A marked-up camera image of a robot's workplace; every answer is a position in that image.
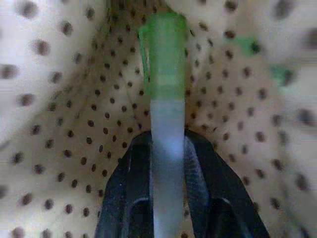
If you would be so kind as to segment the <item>green and white pen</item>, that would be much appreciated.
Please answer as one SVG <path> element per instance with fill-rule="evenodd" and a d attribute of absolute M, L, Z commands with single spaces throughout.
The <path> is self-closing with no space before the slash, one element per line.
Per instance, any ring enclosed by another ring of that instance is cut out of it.
<path fill-rule="evenodd" d="M 182 15 L 165 12 L 139 30 L 150 97 L 154 238 L 177 238 L 182 224 L 186 29 Z"/>

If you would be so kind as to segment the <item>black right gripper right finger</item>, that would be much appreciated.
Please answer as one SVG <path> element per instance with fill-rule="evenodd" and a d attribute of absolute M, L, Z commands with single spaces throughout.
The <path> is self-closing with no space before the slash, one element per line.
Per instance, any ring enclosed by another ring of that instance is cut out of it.
<path fill-rule="evenodd" d="M 270 238 L 240 178 L 211 142 L 190 130 L 184 175 L 195 238 Z"/>

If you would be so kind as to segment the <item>grey checkered pencil pouch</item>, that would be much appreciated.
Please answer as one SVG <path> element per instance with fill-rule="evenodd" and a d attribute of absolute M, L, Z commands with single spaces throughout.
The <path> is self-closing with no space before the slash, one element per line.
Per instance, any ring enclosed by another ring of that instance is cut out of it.
<path fill-rule="evenodd" d="M 138 30 L 186 17 L 185 126 L 269 238 L 317 238 L 317 0 L 0 0 L 0 238 L 93 238 L 150 129 Z"/>

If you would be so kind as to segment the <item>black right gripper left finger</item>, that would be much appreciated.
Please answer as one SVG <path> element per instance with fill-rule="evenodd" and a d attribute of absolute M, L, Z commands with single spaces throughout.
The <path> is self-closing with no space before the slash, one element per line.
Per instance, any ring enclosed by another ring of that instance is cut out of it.
<path fill-rule="evenodd" d="M 134 137 L 110 176 L 95 238 L 154 238 L 150 131 Z"/>

